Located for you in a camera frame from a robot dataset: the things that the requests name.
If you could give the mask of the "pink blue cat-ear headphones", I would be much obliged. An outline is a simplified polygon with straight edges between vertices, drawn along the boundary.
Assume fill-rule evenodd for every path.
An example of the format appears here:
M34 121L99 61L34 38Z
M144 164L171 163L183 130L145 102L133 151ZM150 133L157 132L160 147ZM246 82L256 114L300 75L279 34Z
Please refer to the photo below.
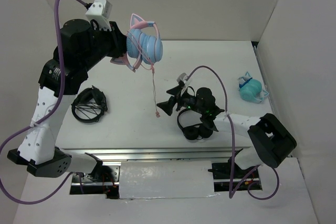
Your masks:
M152 27L156 35L147 35L142 30ZM123 65L135 72L140 65L154 65L163 57L163 44L160 32L154 21L146 21L133 13L130 19L130 29L126 34L126 53L119 58L112 58L111 63Z

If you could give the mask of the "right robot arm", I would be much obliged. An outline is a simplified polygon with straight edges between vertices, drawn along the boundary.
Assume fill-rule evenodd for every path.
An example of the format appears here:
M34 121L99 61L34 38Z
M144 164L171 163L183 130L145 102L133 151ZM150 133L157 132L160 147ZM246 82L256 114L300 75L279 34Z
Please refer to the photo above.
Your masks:
M167 91L171 97L157 106L167 115L173 108L194 111L201 115L200 121L207 131L231 132L251 140L252 147L235 153L229 164L229 173L241 177L248 168L267 165L277 168L297 147L297 142L284 125L271 113L262 117L229 114L216 105L216 99L209 88L199 88L194 95L176 86Z

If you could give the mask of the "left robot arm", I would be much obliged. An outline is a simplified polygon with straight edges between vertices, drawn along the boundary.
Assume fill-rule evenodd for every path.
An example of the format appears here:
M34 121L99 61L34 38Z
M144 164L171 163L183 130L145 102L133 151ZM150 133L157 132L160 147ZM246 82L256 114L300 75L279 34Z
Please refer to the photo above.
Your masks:
M65 172L84 173L98 181L108 168L92 154L65 153L56 146L56 138L68 108L88 72L104 57L119 58L126 52L126 36L114 21L109 28L95 28L97 21L72 19L58 30L63 55L54 50L39 77L38 101L28 133L7 158L24 165L35 177L57 178Z

